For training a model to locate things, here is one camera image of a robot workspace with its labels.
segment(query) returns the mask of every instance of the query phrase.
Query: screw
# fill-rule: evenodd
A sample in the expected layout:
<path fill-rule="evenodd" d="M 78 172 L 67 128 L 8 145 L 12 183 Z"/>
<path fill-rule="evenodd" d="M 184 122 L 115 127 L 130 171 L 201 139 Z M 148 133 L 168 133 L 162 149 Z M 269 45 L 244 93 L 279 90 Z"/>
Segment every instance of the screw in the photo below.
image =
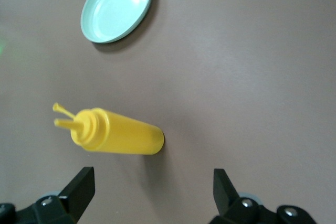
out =
<path fill-rule="evenodd" d="M 5 205 L 1 205 L 0 214 L 6 210 Z"/>
<path fill-rule="evenodd" d="M 298 212 L 292 207 L 285 208 L 285 213 L 291 217 L 295 217 L 298 215 Z"/>
<path fill-rule="evenodd" d="M 243 201 L 241 203 L 243 203 L 244 207 L 251 207 L 253 205 L 253 203 L 250 199 L 243 199 Z"/>
<path fill-rule="evenodd" d="M 49 196 L 47 199 L 45 199 L 41 202 L 41 205 L 46 206 L 46 205 L 50 204 L 52 201 L 53 201 L 53 199 Z"/>

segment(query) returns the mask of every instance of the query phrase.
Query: mustard bottle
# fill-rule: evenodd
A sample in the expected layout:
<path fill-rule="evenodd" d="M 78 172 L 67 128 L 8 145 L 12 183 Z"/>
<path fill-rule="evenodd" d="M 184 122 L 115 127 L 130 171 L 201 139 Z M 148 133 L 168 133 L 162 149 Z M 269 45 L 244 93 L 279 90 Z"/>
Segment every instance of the mustard bottle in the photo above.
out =
<path fill-rule="evenodd" d="M 158 127 L 107 110 L 87 109 L 74 115 L 55 103 L 53 111 L 71 118 L 55 119 L 55 126 L 69 129 L 74 143 L 86 151 L 151 155 L 164 143 Z"/>

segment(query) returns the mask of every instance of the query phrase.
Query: table surface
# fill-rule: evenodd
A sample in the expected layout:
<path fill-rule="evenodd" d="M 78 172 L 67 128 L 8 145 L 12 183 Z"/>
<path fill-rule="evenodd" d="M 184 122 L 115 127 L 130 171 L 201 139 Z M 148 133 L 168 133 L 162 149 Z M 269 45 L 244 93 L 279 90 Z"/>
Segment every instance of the table surface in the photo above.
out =
<path fill-rule="evenodd" d="M 0 0 L 0 201 L 27 207 L 93 166 L 80 223 L 208 223 L 213 169 L 275 211 L 334 223 L 336 0 L 153 0 L 111 44 L 86 0 Z M 153 156 L 89 153 L 54 127 L 59 102 L 159 126 Z"/>

